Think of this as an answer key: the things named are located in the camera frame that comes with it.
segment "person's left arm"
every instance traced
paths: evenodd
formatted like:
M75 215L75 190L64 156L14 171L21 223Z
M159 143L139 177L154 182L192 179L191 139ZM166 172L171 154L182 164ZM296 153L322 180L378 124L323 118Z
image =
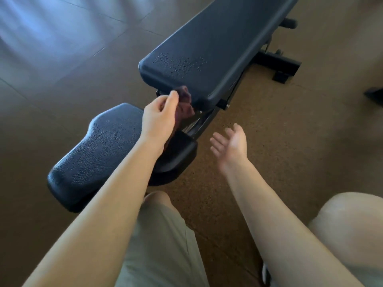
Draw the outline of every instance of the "person's left arm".
M177 104L178 94L172 91L145 107L138 142L52 246L25 287L114 286L154 164L173 130Z

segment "forearm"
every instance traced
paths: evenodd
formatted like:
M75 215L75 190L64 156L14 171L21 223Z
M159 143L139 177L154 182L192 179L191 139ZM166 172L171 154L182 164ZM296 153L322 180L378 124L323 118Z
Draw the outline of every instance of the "forearm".
M286 207L248 160L234 164L227 180L279 286L362 286Z
M156 159L138 142L25 286L113 286Z

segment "person's right arm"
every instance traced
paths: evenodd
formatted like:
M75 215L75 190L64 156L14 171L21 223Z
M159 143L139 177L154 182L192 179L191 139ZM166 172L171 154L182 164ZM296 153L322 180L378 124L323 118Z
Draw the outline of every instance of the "person's right arm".
M246 136L234 124L226 139L211 138L211 150L278 286L363 285L290 211L247 159Z

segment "brown floor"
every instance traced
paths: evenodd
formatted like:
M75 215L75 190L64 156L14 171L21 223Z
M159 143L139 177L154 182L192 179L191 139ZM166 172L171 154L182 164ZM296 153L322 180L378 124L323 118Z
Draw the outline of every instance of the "brown floor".
M92 117L155 92L139 60L211 0L0 1L0 282L19 286L74 219L46 187ZM253 66L199 138L198 156L160 187L196 231L211 286L256 286L260 258L208 139L237 122L249 158L305 223L336 193L383 196L383 0L300 0L296 30L271 50L302 61L286 85Z

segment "person's left hand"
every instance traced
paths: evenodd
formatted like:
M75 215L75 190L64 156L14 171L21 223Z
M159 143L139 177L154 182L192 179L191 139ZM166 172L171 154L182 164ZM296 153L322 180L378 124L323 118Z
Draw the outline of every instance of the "person's left hand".
M148 142L152 147L158 147L155 150L158 150L159 156L173 132L178 100L177 91L171 91L170 95L159 96L144 109L140 140ZM164 109L160 110L163 102L165 102Z

